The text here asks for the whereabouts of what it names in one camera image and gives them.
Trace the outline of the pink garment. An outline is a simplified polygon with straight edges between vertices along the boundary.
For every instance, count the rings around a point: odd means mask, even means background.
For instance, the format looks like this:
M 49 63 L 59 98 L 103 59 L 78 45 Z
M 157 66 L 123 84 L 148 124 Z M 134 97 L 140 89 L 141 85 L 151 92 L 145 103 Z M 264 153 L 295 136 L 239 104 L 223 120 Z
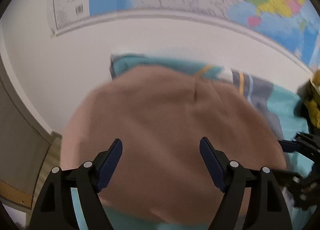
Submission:
M 103 204 L 151 221 L 210 223 L 222 200 L 200 140 L 243 167 L 286 169 L 264 116 L 231 84 L 139 66 L 88 94 L 62 137 L 61 167 L 77 168 L 115 139 L 123 153 Z

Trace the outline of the mustard yellow garment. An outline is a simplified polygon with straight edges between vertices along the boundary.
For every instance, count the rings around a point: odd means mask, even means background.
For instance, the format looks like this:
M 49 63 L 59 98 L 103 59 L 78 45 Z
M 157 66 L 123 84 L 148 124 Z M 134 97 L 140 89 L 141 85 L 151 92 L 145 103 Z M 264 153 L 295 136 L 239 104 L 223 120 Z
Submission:
M 303 104 L 308 110 L 312 126 L 319 129 L 319 69 L 317 69 L 309 81 L 299 88 Z

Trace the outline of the teal geometric bed sheet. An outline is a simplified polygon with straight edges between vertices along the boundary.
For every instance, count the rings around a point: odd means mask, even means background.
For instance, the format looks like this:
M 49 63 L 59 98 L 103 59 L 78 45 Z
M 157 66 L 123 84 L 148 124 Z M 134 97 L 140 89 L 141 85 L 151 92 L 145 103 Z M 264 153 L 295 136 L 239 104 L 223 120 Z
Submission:
M 160 65 L 185 74 L 193 75 L 206 66 L 204 62 L 191 60 L 157 58 L 137 54 L 111 56 L 112 78 L 139 65 Z M 279 139 L 291 140 L 297 132 L 308 132 L 305 118 L 295 109 L 300 103 L 299 95 L 249 74 L 240 77 L 240 72 L 227 67 L 212 66 L 203 75 L 207 79 L 225 80 L 244 92 L 245 98 L 267 119 L 274 134 Z M 208 224 L 180 225 L 156 223 L 120 213 L 110 207 L 105 212 L 114 229 L 207 229 Z

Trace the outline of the wooden bed frame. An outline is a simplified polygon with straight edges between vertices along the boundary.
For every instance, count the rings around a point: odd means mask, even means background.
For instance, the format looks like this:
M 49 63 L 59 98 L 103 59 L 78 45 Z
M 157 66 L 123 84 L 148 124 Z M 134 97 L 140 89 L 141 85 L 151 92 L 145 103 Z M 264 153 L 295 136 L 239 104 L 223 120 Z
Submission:
M 16 203 L 19 206 L 31 209 L 33 202 L 33 195 L 22 192 L 4 181 L 0 181 L 0 195 L 1 197 L 9 200 L 12 203 Z

